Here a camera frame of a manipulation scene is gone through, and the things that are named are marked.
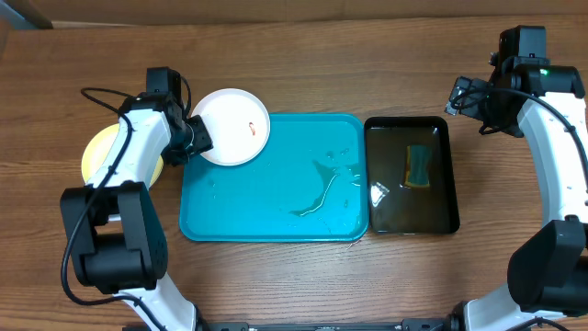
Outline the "green yellow sponge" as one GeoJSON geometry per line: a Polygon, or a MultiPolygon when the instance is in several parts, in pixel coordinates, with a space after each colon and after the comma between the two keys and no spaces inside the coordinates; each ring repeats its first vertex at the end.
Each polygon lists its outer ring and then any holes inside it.
{"type": "Polygon", "coordinates": [[[421,144],[406,148],[403,185],[408,188],[428,188],[430,186],[429,168],[432,151],[421,144]]]}

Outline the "white plate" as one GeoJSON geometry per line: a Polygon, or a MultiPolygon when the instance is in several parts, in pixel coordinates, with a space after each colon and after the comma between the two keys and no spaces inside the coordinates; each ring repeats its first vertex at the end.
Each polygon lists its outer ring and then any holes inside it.
{"type": "Polygon", "coordinates": [[[219,166],[238,166],[253,160],[266,146],[271,123],[266,106],[255,95],[224,88],[203,97],[191,115],[199,115],[212,140],[202,157],[219,166]]]}

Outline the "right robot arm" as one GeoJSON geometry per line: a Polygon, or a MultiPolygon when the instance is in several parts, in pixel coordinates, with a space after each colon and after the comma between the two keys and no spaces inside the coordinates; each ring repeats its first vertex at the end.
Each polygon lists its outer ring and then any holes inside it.
{"type": "Polygon", "coordinates": [[[587,130],[585,90],[571,66],[520,65],[490,83],[457,78],[451,115],[480,132],[526,138],[543,207],[541,229],[511,256],[507,282],[457,306],[453,330],[526,330],[587,313],[587,130]]]}

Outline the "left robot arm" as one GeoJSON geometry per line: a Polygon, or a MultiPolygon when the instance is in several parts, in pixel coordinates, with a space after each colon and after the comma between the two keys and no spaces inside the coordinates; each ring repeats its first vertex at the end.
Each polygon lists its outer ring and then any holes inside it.
{"type": "Polygon", "coordinates": [[[167,242],[149,194],[158,161],[183,165],[212,146],[203,121],[188,117],[190,105],[161,87],[125,95],[105,161],[82,187],[63,192],[60,278],[72,302],[122,301],[151,330],[207,329],[167,272],[167,242]]]}

